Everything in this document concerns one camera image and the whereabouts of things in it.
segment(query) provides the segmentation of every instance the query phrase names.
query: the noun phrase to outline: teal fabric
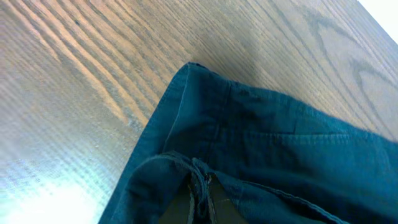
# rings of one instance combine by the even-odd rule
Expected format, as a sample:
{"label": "teal fabric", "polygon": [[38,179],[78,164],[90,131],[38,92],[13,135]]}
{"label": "teal fabric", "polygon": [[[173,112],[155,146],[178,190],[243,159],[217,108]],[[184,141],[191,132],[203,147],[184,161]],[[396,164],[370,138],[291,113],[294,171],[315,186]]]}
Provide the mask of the teal fabric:
{"label": "teal fabric", "polygon": [[186,178],[209,223],[216,175],[248,223],[398,223],[398,144],[188,63],[143,131],[100,223],[157,223]]}

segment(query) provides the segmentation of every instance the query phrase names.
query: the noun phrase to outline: seam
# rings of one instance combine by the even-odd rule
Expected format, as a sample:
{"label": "seam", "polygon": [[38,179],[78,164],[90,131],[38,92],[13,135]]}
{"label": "seam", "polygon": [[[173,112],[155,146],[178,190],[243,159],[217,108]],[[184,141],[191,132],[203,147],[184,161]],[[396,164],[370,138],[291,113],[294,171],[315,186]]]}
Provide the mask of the seam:
{"label": "seam", "polygon": [[226,105],[228,104],[229,96],[231,94],[231,89],[232,89],[231,82],[229,80],[226,80],[226,83],[227,83],[228,86],[226,88],[226,94],[225,94],[223,106],[221,107],[221,109],[218,112],[219,115],[218,115],[218,117],[216,119],[215,133],[214,133],[213,139],[209,143],[208,153],[206,153],[207,156],[205,157],[205,162],[207,164],[209,164],[210,156],[213,154],[213,148],[214,148],[216,139],[220,135],[220,129],[221,129],[220,118],[223,115],[223,112],[224,112],[224,110],[226,108]]}
{"label": "seam", "polygon": [[160,98],[159,103],[157,104],[152,116],[149,118],[148,123],[146,124],[146,126],[144,127],[143,132],[140,135],[140,138],[145,137],[147,135],[146,129],[151,127],[153,125],[153,123],[155,123],[158,120],[158,114],[160,111],[163,111],[163,107],[164,105],[166,105],[166,102],[169,101],[169,95],[171,94],[174,86],[176,85],[176,83],[178,82],[176,79],[180,78],[180,77],[176,77],[176,75],[174,76],[174,78],[170,81],[168,87],[166,88],[165,92],[163,93],[162,97]]}
{"label": "seam", "polygon": [[284,192],[282,190],[273,189],[272,187],[267,187],[267,186],[264,186],[264,185],[261,185],[261,184],[257,184],[257,183],[253,183],[253,182],[249,182],[249,181],[245,181],[245,180],[242,180],[242,182],[244,182],[246,184],[249,184],[249,185],[261,187],[261,188],[263,188],[265,190],[268,190],[268,191],[272,192],[273,194],[276,194],[276,195],[281,196],[283,198],[286,198],[288,200],[291,200],[291,201],[294,201],[294,202],[298,202],[298,203],[300,203],[302,205],[305,205],[308,208],[318,212],[320,215],[323,215],[324,217],[328,218],[329,220],[334,221],[335,223],[347,223],[347,222],[341,220],[340,218],[338,218],[337,216],[328,213],[327,211],[325,211],[324,209],[322,209],[318,205],[315,205],[315,204],[313,204],[313,203],[311,203],[311,202],[309,202],[309,201],[307,201],[305,199],[302,199],[300,197],[297,197],[297,196],[291,195],[289,193],[286,193],[286,192]]}
{"label": "seam", "polygon": [[[290,106],[293,107],[292,111],[294,114],[300,115],[308,115],[311,116],[312,118],[318,119],[323,123],[326,123],[332,128],[336,128],[339,131],[344,131],[346,133],[354,134],[357,135],[358,137],[361,137],[363,139],[374,139],[378,137],[374,133],[364,133],[362,129],[356,128],[350,124],[348,124],[346,121],[342,121],[336,117],[333,117],[331,115],[326,114],[325,112],[319,111],[312,106],[297,100],[291,96],[288,96],[284,93],[279,93],[273,90],[267,90],[267,89],[262,89],[262,88],[254,88],[242,83],[238,83],[235,81],[234,82],[234,87],[238,90],[246,90],[250,93],[251,98],[260,98],[263,100],[267,100],[270,102],[278,103],[282,106]],[[338,124],[333,124],[332,122],[329,122],[329,119],[334,119],[338,122]]]}
{"label": "seam", "polygon": [[[184,69],[184,72],[186,72],[186,70],[189,71],[189,69],[190,69],[189,66],[190,66],[190,65],[187,64],[187,68]],[[180,117],[181,107],[183,106],[183,99],[184,99],[184,96],[185,96],[186,90],[187,90],[188,76],[189,76],[189,74],[187,74],[186,79],[185,79],[185,83],[184,83],[183,90],[182,90],[182,94],[181,94],[181,100],[180,100],[180,103],[179,103],[179,105],[178,105],[177,114],[175,115],[173,124],[171,125],[171,127],[170,127],[170,129],[169,129],[169,133],[168,133],[168,135],[167,135],[167,137],[166,137],[166,139],[165,139],[165,141],[164,141],[164,143],[163,143],[163,147],[162,147],[162,149],[161,149],[160,152],[165,152],[166,143],[169,141],[169,139],[170,139],[170,137],[171,137],[171,133],[173,132],[173,129],[174,129],[174,127],[175,127],[175,123],[177,122],[178,118]]]}
{"label": "seam", "polygon": [[248,135],[247,137],[262,140],[261,143],[282,143],[282,144],[348,144],[351,142],[361,142],[361,138],[356,138],[349,134],[279,134],[279,133],[262,133],[257,131],[250,131],[247,129],[225,128],[220,127],[219,132],[225,132],[235,135]]}

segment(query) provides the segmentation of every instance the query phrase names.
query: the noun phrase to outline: wood grain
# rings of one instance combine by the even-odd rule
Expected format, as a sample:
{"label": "wood grain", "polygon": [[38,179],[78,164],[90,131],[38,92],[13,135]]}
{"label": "wood grain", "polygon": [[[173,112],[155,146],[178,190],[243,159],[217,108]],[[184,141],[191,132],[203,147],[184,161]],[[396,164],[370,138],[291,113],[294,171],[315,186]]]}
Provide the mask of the wood grain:
{"label": "wood grain", "polygon": [[5,221],[97,222],[187,61],[398,141],[398,45],[355,0],[0,4]]}

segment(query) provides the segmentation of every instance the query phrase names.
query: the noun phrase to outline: wooden table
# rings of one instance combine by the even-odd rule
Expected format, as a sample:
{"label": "wooden table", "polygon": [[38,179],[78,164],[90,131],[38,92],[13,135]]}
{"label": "wooden table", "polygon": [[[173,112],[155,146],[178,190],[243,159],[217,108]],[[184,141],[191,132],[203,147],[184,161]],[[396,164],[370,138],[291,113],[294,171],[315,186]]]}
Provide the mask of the wooden table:
{"label": "wooden table", "polygon": [[398,141],[398,45],[356,0],[0,5],[1,223],[97,222],[188,61]]}

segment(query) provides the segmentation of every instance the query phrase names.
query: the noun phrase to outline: wooden surface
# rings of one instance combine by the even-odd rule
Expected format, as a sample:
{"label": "wooden surface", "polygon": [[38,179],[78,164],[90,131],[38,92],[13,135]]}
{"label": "wooden surface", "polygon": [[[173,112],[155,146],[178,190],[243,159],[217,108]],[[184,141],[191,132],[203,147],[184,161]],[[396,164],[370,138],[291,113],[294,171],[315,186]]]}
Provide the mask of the wooden surface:
{"label": "wooden surface", "polygon": [[0,5],[1,223],[97,222],[187,61],[398,141],[398,45],[356,0]]}

